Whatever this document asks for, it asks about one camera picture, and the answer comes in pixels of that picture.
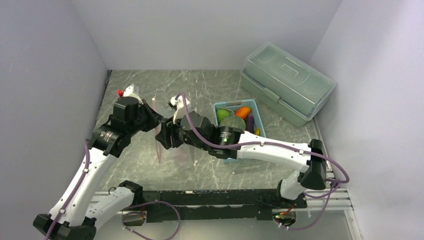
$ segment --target gray marble surface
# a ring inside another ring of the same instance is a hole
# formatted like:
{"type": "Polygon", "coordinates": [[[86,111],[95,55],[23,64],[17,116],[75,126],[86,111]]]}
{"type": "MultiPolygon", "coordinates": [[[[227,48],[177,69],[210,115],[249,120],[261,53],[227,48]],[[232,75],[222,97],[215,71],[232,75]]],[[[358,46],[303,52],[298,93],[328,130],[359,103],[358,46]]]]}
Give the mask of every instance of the gray marble surface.
{"type": "MultiPolygon", "coordinates": [[[[113,71],[97,116],[96,127],[108,120],[117,100],[116,90],[130,84],[139,86],[139,94],[151,103],[166,107],[172,96],[184,91],[191,109],[214,122],[213,104],[223,101],[255,99],[240,86],[239,70],[120,70],[113,71]]],[[[293,143],[308,143],[318,138],[312,121],[297,128],[260,101],[256,101],[268,138],[293,143]]],[[[207,152],[190,147],[188,159],[170,159],[159,163],[155,133],[139,132],[131,139],[102,180],[99,191],[107,191],[124,180],[145,190],[273,189],[293,169],[260,160],[224,163],[207,152]]]]}

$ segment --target purple eggplant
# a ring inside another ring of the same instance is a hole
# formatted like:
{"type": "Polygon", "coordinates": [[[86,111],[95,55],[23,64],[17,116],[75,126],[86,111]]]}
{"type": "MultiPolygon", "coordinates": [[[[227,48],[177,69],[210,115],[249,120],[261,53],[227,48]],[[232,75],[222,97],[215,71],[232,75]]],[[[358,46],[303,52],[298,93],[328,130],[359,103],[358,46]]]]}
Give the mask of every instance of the purple eggplant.
{"type": "Polygon", "coordinates": [[[251,134],[255,132],[255,120],[252,113],[249,113],[246,117],[246,131],[251,134]]]}

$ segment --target gray wall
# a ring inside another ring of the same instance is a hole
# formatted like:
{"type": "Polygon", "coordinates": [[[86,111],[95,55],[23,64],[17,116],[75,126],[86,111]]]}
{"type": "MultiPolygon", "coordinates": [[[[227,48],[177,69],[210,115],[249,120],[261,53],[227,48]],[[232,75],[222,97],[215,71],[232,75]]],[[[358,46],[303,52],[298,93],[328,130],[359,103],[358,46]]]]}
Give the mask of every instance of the gray wall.
{"type": "Polygon", "coordinates": [[[81,164],[106,75],[71,1],[0,1],[0,239],[43,239],[32,222],[81,164]]]}
{"type": "Polygon", "coordinates": [[[308,61],[342,0],[72,0],[109,69],[240,69],[266,41],[308,61]]]}
{"type": "Polygon", "coordinates": [[[311,65],[338,82],[318,115],[365,239],[423,239],[424,2],[345,0],[311,65]]]}

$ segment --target blue basket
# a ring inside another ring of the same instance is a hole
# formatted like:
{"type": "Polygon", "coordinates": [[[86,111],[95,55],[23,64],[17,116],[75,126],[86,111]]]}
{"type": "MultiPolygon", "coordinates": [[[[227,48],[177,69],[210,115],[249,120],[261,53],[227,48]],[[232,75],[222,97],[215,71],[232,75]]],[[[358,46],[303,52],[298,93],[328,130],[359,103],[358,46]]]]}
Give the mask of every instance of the blue basket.
{"type": "MultiPolygon", "coordinates": [[[[215,124],[218,125],[218,119],[217,119],[217,110],[219,108],[226,108],[233,110],[236,112],[241,107],[249,107],[251,109],[251,113],[253,115],[254,120],[254,129],[259,128],[260,129],[260,136],[266,138],[264,126],[262,125],[261,117],[259,116],[258,106],[256,105],[255,100],[253,99],[247,99],[247,100],[236,100],[236,101],[223,101],[223,102],[217,102],[213,105],[213,115],[215,116],[215,124]]],[[[239,161],[240,159],[233,159],[228,158],[224,159],[224,163],[239,161]]]]}

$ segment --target plastic bag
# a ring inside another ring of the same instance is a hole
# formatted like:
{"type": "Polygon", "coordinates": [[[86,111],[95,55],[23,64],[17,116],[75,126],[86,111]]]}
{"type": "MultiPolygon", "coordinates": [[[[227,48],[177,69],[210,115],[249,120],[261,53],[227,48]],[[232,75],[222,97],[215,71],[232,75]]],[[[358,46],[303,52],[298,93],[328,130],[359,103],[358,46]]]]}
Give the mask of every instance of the plastic bag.
{"type": "MultiPolygon", "coordinates": [[[[155,98],[152,98],[152,108],[153,110],[164,116],[165,118],[170,118],[174,115],[174,111],[167,106],[162,107],[157,103],[155,98]]],[[[161,131],[161,125],[159,124],[154,129],[154,134],[157,135],[161,131]]],[[[166,150],[164,146],[158,141],[155,141],[156,144],[156,154],[157,160],[159,163],[164,163],[169,160],[173,160],[178,166],[192,166],[194,161],[190,155],[190,146],[187,144],[183,144],[177,148],[170,148],[166,150]]]]}

